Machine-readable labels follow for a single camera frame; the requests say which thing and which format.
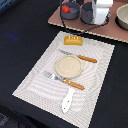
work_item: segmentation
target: butter knife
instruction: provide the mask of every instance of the butter knife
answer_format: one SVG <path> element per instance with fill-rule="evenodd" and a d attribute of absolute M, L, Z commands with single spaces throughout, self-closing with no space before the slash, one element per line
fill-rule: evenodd
<path fill-rule="evenodd" d="M 74 93 L 75 93 L 75 90 L 73 88 L 69 88 L 68 94 L 66 95 L 66 97 L 63 99 L 63 102 L 62 102 L 63 113 L 66 113 L 69 110 Z"/>
<path fill-rule="evenodd" d="M 82 60 L 86 60 L 86 61 L 89 61 L 89 62 L 92 62 L 92 63 L 97 63 L 96 59 L 92 59 L 92 58 L 81 56 L 81 55 L 76 55 L 76 54 L 73 54 L 73 53 L 70 53 L 70 52 L 66 52 L 66 51 L 63 51 L 63 50 L 60 50 L 60 49 L 58 49 L 58 50 L 60 52 L 64 53 L 64 54 L 66 54 L 66 55 L 75 55 L 75 56 L 77 56 L 78 58 L 80 58 Z"/>

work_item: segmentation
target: dark background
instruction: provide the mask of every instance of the dark background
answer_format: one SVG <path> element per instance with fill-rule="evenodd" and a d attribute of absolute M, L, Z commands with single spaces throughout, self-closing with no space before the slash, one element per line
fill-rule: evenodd
<path fill-rule="evenodd" d="M 16 0 L 0 11 L 0 105 L 51 128 L 76 128 L 12 96 L 59 31 L 65 31 L 48 24 L 58 6 L 59 0 Z M 128 128 L 128 44 L 82 36 L 115 45 L 89 128 Z"/>

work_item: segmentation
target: beige plate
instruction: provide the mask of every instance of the beige plate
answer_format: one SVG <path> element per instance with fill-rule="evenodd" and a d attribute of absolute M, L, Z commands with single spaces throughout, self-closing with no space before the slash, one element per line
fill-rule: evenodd
<path fill-rule="evenodd" d="M 55 70 L 63 78 L 72 79 L 78 77 L 82 70 L 82 61 L 73 55 L 66 55 L 55 63 Z"/>

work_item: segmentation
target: white striped placemat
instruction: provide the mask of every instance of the white striped placemat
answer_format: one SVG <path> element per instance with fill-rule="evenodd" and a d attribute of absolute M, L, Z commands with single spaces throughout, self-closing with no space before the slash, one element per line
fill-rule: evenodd
<path fill-rule="evenodd" d="M 64 37 L 71 34 L 59 32 L 33 69 L 12 95 L 46 110 L 59 118 L 79 127 L 88 128 L 103 84 L 103 80 L 114 50 L 114 46 L 100 41 L 83 38 L 82 46 L 64 45 Z M 69 85 L 48 79 L 43 71 L 56 74 L 54 63 L 62 56 L 57 49 L 97 59 L 98 63 L 82 61 L 84 69 L 72 81 L 82 84 L 85 89 L 75 89 L 71 108 L 62 113 L 61 103 Z"/>

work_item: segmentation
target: fork handle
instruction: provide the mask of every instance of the fork handle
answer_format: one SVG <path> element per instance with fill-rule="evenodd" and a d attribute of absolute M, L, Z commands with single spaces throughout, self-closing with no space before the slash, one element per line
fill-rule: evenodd
<path fill-rule="evenodd" d="M 67 80 L 67 79 L 63 79 L 63 83 L 68 84 L 68 85 L 71 85 L 71 86 L 73 86 L 73 87 L 75 87 L 75 88 L 78 88 L 78 89 L 81 89 L 81 90 L 84 89 L 84 86 L 82 86 L 82 85 L 80 85 L 80 84 L 77 84 L 77 83 L 75 83 L 75 82 L 69 81 L 69 80 Z"/>
<path fill-rule="evenodd" d="M 81 55 L 78 55 L 77 57 L 82 59 L 82 60 L 86 60 L 86 61 L 89 61 L 89 62 L 92 62 L 92 63 L 97 63 L 96 59 L 92 59 L 92 58 L 81 56 Z"/>

